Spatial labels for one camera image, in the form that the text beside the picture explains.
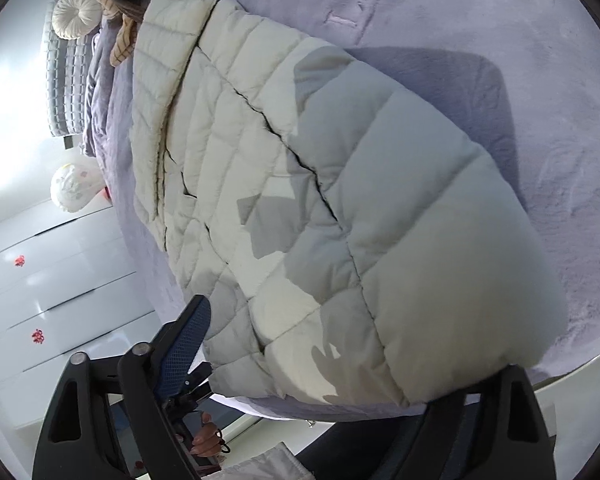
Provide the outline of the person left hand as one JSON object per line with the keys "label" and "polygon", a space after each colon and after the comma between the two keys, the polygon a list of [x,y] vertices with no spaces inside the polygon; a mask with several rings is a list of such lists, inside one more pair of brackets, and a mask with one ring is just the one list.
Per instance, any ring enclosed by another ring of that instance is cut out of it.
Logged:
{"label": "person left hand", "polygon": [[212,416],[206,412],[200,414],[201,428],[194,435],[189,453],[193,456],[210,458],[223,451],[223,438],[218,426],[212,422]]}

